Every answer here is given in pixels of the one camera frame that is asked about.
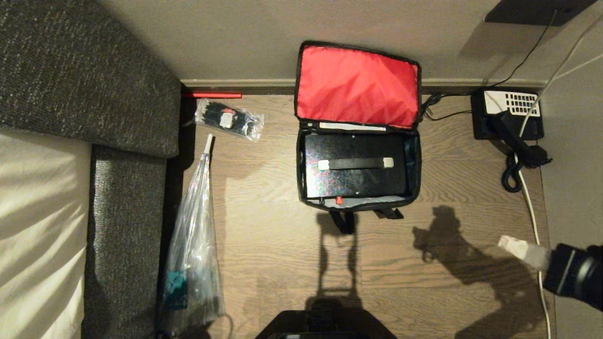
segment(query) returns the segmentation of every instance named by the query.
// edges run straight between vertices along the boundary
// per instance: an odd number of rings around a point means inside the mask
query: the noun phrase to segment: bag strap
[[[375,209],[375,213],[379,218],[388,218],[388,219],[404,219],[404,215],[398,210],[393,208],[382,208]]]
[[[345,212],[342,213],[337,211],[329,211],[331,214],[331,218],[333,218],[333,222],[339,228],[342,234],[354,234],[356,230],[356,225],[354,222],[354,213],[353,212]]]

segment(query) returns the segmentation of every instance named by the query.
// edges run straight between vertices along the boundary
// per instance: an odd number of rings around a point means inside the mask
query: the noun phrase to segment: wall
[[[494,80],[510,74],[543,29],[483,23],[497,0],[101,3],[180,79],[198,79],[202,84],[238,84],[242,79],[291,84],[297,51],[306,39],[363,45],[407,56],[421,63],[427,83],[475,84],[485,77]],[[552,27],[515,81],[545,80],[602,9],[599,1],[564,27]]]
[[[584,41],[576,57],[603,54],[603,24]],[[553,162],[542,167],[551,246],[603,244],[603,59],[553,83],[543,97],[546,136],[539,144]],[[558,338],[603,338],[601,312],[557,297]]]

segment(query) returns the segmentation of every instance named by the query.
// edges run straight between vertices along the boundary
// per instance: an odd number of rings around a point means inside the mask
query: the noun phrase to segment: baseboard
[[[492,79],[488,83],[500,81]],[[200,90],[238,90],[244,94],[292,94],[295,89],[295,79],[181,79],[190,89]],[[479,89],[484,85],[483,79],[442,79],[427,78],[421,81],[423,93],[431,92],[467,92]],[[539,90],[545,81],[511,79],[501,89],[521,88],[524,90]]]

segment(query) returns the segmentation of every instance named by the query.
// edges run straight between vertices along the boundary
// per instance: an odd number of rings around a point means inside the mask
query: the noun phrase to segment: umbrella tip
[[[203,153],[209,154],[209,151],[212,149],[212,141],[213,134],[209,133],[209,135],[207,136],[207,142],[205,143],[205,150],[203,150]]]

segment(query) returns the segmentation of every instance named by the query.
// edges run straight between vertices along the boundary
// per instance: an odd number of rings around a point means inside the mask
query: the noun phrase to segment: red lining
[[[307,46],[301,58],[297,116],[412,128],[418,67],[384,55]]]

